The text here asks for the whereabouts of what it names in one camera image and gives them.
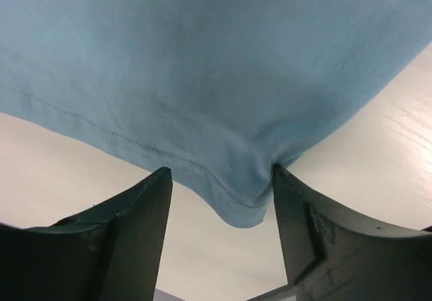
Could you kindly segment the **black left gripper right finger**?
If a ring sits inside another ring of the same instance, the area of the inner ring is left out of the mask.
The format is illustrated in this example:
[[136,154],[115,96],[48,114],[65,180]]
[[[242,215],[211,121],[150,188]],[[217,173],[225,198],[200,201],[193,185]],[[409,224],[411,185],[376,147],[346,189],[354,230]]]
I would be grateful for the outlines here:
[[273,196],[297,300],[430,300],[431,232],[386,223],[313,190],[280,165]]

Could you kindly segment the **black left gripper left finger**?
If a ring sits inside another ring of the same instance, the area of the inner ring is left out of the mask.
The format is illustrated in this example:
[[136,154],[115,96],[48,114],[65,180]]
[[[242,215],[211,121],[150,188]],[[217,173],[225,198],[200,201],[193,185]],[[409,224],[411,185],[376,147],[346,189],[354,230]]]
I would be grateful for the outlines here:
[[162,167],[48,227],[1,226],[2,300],[152,300],[173,182]]

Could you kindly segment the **light blue t shirt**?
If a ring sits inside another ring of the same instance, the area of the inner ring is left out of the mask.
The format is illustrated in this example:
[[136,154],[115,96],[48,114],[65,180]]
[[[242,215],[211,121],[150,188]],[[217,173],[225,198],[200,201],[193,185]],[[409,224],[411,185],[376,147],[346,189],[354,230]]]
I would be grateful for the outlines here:
[[1,112],[251,228],[287,167],[431,42],[431,0],[1,0]]

